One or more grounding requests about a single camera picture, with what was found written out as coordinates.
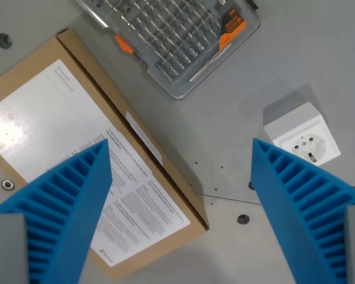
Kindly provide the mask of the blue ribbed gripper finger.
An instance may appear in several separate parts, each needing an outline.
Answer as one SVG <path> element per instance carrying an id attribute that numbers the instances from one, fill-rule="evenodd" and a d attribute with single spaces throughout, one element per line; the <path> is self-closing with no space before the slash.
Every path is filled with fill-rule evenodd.
<path id="1" fill-rule="evenodd" d="M 344 217 L 355 187 L 253 139 L 251 183 L 296 283 L 347 283 Z"/>
<path id="2" fill-rule="evenodd" d="M 78 283 L 111 183 L 104 139 L 0 204 L 0 215 L 24 217 L 30 283 Z"/>

